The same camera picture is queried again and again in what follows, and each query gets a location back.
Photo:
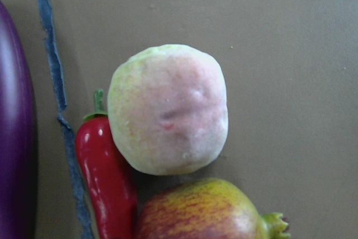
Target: pepper stem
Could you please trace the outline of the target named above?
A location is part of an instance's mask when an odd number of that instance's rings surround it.
[[[93,95],[95,103],[95,112],[87,114],[83,120],[88,121],[98,116],[107,116],[107,112],[103,109],[103,89],[98,89]]]
[[[265,224],[269,239],[289,239],[291,234],[287,232],[289,224],[282,219],[282,213],[270,213],[261,215]]]

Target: brown cardboard surface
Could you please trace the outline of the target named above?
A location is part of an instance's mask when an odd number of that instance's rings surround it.
[[[39,123],[36,239],[80,238],[56,120],[37,0],[1,0],[20,33]],[[140,205],[207,176],[241,188],[261,213],[283,212],[293,238],[358,234],[358,2],[356,0],[50,0],[74,130],[131,55],[166,43],[220,63],[229,135],[190,175],[138,175]]]

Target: red pepper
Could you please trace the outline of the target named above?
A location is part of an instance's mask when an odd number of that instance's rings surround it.
[[[77,159],[101,239],[132,239],[137,215],[134,170],[113,142],[102,100],[103,90],[96,91],[96,111],[85,117],[76,135]]]

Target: blue tape strip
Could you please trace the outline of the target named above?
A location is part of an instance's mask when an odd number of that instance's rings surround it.
[[[81,172],[77,165],[76,151],[74,148],[75,134],[70,124],[65,120],[62,112],[67,107],[65,87],[63,82],[62,64],[56,46],[55,28],[53,24],[52,8],[49,0],[38,0],[40,16],[43,27],[48,35],[45,38],[46,51],[53,80],[54,92],[58,102],[58,121],[61,125],[62,135],[65,142],[65,150],[69,173],[73,188],[73,195],[76,199],[77,217],[82,225],[82,239],[93,239],[91,230],[91,218],[84,201],[84,187]]]

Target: eggplant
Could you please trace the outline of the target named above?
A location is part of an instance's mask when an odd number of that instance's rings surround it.
[[[34,238],[37,131],[31,77],[14,23],[0,1],[0,238]]]

